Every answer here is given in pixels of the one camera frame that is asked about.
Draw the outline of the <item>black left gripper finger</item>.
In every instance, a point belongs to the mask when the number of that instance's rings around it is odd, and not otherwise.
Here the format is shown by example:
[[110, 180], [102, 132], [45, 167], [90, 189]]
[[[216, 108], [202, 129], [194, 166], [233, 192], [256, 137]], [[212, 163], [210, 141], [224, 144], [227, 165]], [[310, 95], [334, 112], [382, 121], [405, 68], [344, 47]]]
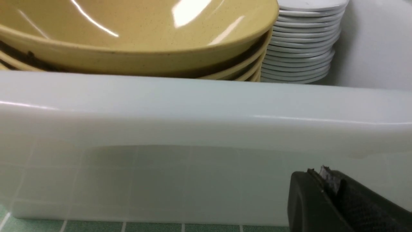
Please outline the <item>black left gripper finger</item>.
[[322, 166], [290, 176], [291, 232], [410, 232], [411, 212], [353, 178]]

